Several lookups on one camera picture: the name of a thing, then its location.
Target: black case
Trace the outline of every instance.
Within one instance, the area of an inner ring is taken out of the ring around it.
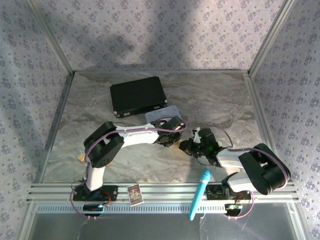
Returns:
[[[114,84],[110,87],[114,115],[123,118],[151,112],[167,106],[167,99],[157,76]]]

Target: black joint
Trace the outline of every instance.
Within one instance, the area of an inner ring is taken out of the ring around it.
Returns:
[[[95,141],[114,130],[116,130],[116,127],[111,121],[102,124],[84,141],[83,145],[85,152],[87,153],[88,149]],[[103,168],[110,164],[125,143],[124,138],[119,136],[118,133],[109,135],[107,139],[109,140],[107,144],[104,140],[101,140],[89,153],[89,159],[93,168]]]
[[[192,156],[192,148],[193,148],[193,139],[189,138],[189,140],[184,140],[180,142],[179,149],[185,152],[187,155]]]
[[[167,130],[179,130],[185,127],[183,121],[175,116],[171,118],[169,121],[166,121],[163,124],[160,122],[154,124],[156,128],[167,129]],[[182,132],[166,132],[166,131],[158,131],[159,137],[155,141],[156,144],[163,145],[165,147],[170,147],[174,142],[178,141],[181,138]]]
[[[204,146],[212,147],[212,150],[214,152],[219,151],[220,147],[218,145],[218,142],[216,141],[215,135],[213,134],[213,132],[211,131],[210,128],[201,129],[199,131],[198,135],[199,135],[199,138],[200,138],[200,142]]]
[[[260,143],[254,148],[262,150],[274,157],[283,166],[289,177],[291,177],[289,169],[267,145]],[[239,160],[253,186],[259,193],[268,195],[285,183],[285,176],[280,167],[265,154],[252,150],[240,155]]]

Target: wire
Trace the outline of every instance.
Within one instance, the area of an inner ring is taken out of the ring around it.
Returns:
[[[80,183],[82,183],[82,181],[81,180],[76,180],[76,181],[73,181],[72,183],[71,183],[71,189],[73,190],[73,187],[72,187],[72,185],[74,184],[74,183],[76,183],[76,182],[80,182]]]
[[[199,164],[201,164],[201,165],[203,165],[203,166],[211,166],[211,164],[203,164],[203,163],[201,163],[197,157],[196,157],[195,159],[197,160],[197,162],[198,162]]]
[[[86,168],[85,168],[85,178],[84,181],[80,184],[78,184],[77,186],[74,187],[74,189],[71,191],[70,193],[70,203],[72,205],[72,208],[74,209],[74,211],[79,214],[81,217],[84,218],[90,218],[89,216],[84,215],[83,213],[81,213],[75,206],[73,197],[75,195],[75,191],[78,187],[83,186],[87,183],[87,179],[88,179],[88,174],[89,174],[89,166],[90,166],[90,162],[89,162],[89,154],[91,153],[91,151],[94,149],[94,147],[100,143],[103,139],[107,138],[108,136],[112,135],[112,134],[119,134],[119,133],[136,133],[136,132],[142,132],[142,131],[161,131],[161,132],[167,132],[167,133],[179,133],[179,132],[183,132],[184,130],[187,129],[187,124],[184,120],[182,120],[182,123],[184,124],[184,127],[182,127],[181,129],[177,129],[177,130],[172,130],[172,129],[165,129],[165,128],[156,128],[156,127],[141,127],[141,128],[135,128],[135,129],[121,129],[121,130],[114,130],[111,132],[106,133],[105,135],[101,136],[98,140],[96,140],[90,147],[89,149],[86,151],[85,156],[84,156],[84,161],[86,163]]]
[[[237,196],[237,198],[236,198],[236,200],[235,200],[234,204],[236,204],[236,203],[240,200],[239,195],[243,198],[243,200],[246,200],[245,196],[244,196],[241,192],[238,192],[238,196]]]
[[[108,203],[111,203],[112,202],[112,199],[111,199],[111,196],[110,196],[110,194],[109,193],[107,193],[106,191],[104,191],[104,192],[102,192],[101,193],[102,195],[108,195],[108,201],[107,202],[104,202],[103,204],[101,204],[101,205],[105,205],[105,204],[108,204]]]
[[[233,148],[233,147],[234,147],[234,143],[232,142],[231,137],[230,137],[229,134],[226,132],[226,130],[224,130],[222,127],[217,126],[217,125],[205,126],[205,127],[202,127],[201,130],[202,130],[202,129],[209,129],[209,128],[216,128],[216,129],[219,129],[219,130],[221,130],[222,132],[224,132],[225,135],[226,135],[226,136],[228,137],[228,139],[229,139],[230,148]]]
[[[208,193],[209,195],[212,195],[212,196],[215,196],[215,197],[219,197],[219,196],[222,196],[222,195],[223,195],[223,192],[220,193],[220,194],[214,194],[214,193],[208,191],[207,193]]]
[[[244,218],[245,216],[247,216],[252,211],[252,209],[254,208],[254,204],[255,204],[255,194],[253,191],[251,192],[251,196],[252,196],[252,203],[251,203],[249,211],[247,211],[245,214],[243,214],[241,216],[227,216],[228,219],[241,219],[241,218]]]

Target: glass panel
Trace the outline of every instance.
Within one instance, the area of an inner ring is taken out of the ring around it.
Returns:
[[[285,203],[256,204],[242,219],[222,214],[104,214],[86,220],[74,213],[37,214],[30,240],[296,240]]]

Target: blue marker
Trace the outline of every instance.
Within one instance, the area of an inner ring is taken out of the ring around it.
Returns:
[[[198,187],[196,189],[191,208],[189,213],[189,219],[192,221],[195,218],[196,210],[198,209],[199,202],[201,201],[204,192],[206,190],[206,186],[211,178],[211,171],[208,168],[205,168],[201,174]]]

